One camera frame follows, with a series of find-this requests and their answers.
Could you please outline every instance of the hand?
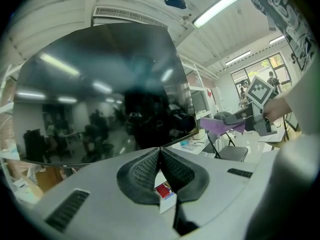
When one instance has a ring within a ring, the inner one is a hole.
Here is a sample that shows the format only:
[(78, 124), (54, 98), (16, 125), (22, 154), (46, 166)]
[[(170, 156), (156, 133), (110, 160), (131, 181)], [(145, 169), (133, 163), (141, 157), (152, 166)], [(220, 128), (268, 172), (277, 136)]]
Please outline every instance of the hand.
[(271, 124), (290, 112), (291, 108), (283, 97), (271, 99), (263, 107), (263, 115), (269, 119)]

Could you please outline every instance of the person in black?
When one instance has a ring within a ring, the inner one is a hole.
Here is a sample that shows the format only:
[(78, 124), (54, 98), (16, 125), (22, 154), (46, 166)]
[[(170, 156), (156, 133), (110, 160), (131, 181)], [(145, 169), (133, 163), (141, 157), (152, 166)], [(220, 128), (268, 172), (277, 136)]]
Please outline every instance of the person in black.
[(274, 87), (274, 91), (278, 95), (279, 92), (281, 93), (280, 82), (277, 78), (274, 77), (274, 73), (272, 71), (269, 72), (269, 77), (270, 78), (267, 80), (267, 83)]

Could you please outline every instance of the window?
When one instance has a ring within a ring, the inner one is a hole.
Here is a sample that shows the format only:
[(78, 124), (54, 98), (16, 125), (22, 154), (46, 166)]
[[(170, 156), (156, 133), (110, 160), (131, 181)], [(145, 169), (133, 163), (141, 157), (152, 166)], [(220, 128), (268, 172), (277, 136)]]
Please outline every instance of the window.
[(255, 76), (258, 76), (262, 80), (267, 81), (270, 78), (270, 71), (273, 72), (273, 76), (275, 78), (279, 79), (279, 82), (281, 84), (281, 90), (283, 92), (292, 87), (291, 78), (286, 64), (280, 53), (278, 53), (231, 74), (235, 87), (238, 91), (239, 97), (241, 93), (241, 81), (248, 80), (250, 84), (250, 82), (254, 79)]

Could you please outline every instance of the chair seat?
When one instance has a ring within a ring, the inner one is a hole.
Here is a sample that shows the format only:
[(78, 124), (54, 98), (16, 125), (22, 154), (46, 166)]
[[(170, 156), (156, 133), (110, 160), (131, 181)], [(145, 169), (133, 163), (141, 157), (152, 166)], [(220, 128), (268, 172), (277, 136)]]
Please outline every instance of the chair seat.
[(225, 146), (220, 152), (219, 155), (221, 159), (243, 162), (248, 153), (246, 147), (241, 146)]

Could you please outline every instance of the monitor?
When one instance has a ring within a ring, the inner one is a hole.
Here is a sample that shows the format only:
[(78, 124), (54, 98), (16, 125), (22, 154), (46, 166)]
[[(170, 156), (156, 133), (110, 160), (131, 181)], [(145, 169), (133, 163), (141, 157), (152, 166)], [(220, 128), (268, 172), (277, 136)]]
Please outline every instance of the monitor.
[(285, 117), (285, 121), (292, 127), (292, 129), (296, 132), (298, 128), (298, 120), (295, 117), (294, 113), (289, 113)]
[(24, 161), (81, 166), (198, 133), (187, 78), (164, 27), (70, 33), (21, 68), (13, 129)]

